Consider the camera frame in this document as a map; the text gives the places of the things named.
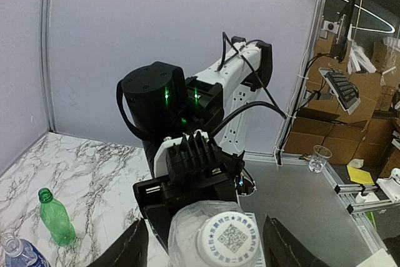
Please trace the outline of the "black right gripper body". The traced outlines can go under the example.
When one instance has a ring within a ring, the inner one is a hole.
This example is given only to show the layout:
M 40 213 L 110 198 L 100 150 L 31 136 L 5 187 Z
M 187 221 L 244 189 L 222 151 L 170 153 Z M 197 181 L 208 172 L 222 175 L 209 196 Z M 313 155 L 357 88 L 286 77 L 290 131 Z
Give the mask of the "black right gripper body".
M 221 169 L 215 170 L 212 176 L 195 183 L 172 184 L 167 176 L 162 176 L 133 185 L 139 210 L 143 218 L 148 220 L 152 232 L 163 248 L 168 247 L 171 221 L 180 209 L 198 201 L 237 202 L 233 155 L 222 150 Z

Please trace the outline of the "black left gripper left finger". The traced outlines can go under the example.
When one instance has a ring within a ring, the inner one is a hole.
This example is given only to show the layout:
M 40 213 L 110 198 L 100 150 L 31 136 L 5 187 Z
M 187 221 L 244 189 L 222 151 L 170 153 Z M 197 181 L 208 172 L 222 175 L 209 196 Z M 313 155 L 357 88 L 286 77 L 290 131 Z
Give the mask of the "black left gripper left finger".
M 147 266 L 148 244 L 145 221 L 138 219 L 90 267 Z

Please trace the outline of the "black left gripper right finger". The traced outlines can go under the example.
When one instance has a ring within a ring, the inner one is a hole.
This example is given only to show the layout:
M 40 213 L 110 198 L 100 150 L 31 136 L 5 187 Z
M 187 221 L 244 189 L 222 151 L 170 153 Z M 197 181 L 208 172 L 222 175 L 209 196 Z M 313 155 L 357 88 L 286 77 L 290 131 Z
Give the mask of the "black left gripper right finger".
M 266 216 L 262 236 L 266 266 L 329 266 L 314 256 L 277 218 Z

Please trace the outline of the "clear bottle white cap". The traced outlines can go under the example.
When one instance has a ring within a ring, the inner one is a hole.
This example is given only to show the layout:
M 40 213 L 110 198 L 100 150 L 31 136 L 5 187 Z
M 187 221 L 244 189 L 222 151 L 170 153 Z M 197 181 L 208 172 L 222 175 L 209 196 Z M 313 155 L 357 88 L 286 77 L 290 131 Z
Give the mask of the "clear bottle white cap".
M 172 218 L 171 266 L 256 266 L 261 237 L 255 217 L 230 201 L 198 201 Z

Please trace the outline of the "green plastic bottle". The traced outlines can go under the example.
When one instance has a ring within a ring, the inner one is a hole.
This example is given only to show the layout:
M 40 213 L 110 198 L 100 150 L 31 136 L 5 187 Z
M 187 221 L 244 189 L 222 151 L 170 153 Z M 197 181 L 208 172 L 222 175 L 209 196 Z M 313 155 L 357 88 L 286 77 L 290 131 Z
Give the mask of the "green plastic bottle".
M 65 206 L 54 198 L 48 188 L 38 191 L 39 214 L 54 242 L 59 246 L 69 246 L 76 239 L 76 232 Z

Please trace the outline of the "clear bottle blue label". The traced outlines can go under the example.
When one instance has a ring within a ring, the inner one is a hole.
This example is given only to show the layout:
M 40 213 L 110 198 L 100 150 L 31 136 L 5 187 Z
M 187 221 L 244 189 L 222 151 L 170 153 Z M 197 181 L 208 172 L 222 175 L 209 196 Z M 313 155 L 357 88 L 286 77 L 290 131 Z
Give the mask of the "clear bottle blue label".
M 28 240 L 18 238 L 15 234 L 4 233 L 1 246 L 5 251 L 7 267 L 50 267 L 49 261 Z

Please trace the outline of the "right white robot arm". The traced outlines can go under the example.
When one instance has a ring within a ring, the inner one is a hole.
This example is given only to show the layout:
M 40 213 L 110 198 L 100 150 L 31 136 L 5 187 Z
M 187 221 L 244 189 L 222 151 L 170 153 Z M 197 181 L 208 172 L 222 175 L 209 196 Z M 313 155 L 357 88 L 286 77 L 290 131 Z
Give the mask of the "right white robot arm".
M 173 216 L 198 201 L 237 201 L 256 189 L 245 169 L 247 113 L 272 76 L 273 48 L 262 40 L 223 38 L 222 56 L 185 77 L 179 66 L 155 62 L 117 84 L 126 126 L 142 141 L 151 179 L 133 186 L 140 212 L 163 248 Z

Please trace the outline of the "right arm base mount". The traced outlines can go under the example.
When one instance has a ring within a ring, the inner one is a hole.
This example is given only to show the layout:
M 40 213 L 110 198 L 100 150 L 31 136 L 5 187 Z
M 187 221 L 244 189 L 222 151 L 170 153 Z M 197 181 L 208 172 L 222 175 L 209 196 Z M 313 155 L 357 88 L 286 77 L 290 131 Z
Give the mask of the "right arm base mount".
M 240 155 L 233 155 L 232 171 L 237 194 L 239 196 L 250 196 L 257 190 L 257 187 L 255 180 L 245 168 L 244 154 L 245 151 Z

